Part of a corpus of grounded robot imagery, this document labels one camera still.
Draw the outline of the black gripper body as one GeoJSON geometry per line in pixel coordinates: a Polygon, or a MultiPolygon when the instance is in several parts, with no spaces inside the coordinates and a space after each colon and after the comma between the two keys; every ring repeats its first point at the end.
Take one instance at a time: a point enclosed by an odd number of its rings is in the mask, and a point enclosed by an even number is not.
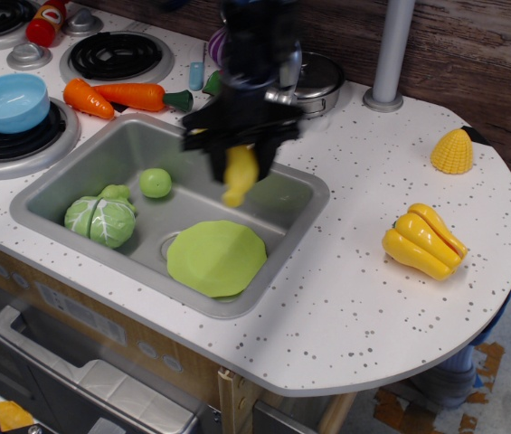
{"type": "Polygon", "coordinates": [[[183,150],[215,153],[238,145],[280,146],[299,138],[301,108],[266,98],[278,83],[277,68],[262,73],[223,69],[217,95],[182,120],[183,150]]]}

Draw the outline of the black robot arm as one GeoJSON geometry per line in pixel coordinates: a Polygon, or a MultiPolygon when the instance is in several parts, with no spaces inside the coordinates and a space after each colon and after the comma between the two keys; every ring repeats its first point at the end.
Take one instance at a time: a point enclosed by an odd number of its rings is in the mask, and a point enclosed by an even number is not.
{"type": "Polygon", "coordinates": [[[254,147],[265,178],[283,142],[299,136],[303,111],[294,101],[302,65],[294,1],[223,1],[226,41],[220,90],[182,119],[184,150],[209,156],[221,182],[228,150],[254,147]]]}

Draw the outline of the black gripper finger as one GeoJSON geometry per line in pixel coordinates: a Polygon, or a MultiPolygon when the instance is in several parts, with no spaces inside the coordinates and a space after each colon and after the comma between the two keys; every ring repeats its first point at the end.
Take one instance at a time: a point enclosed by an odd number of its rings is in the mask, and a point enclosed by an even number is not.
{"type": "Polygon", "coordinates": [[[266,178],[274,163],[278,148],[282,140],[277,137],[260,138],[254,144],[254,153],[259,168],[258,180],[266,178]]]}
{"type": "Polygon", "coordinates": [[[227,168],[227,155],[224,147],[212,148],[207,152],[211,166],[213,180],[223,184],[224,173],[227,168]]]}

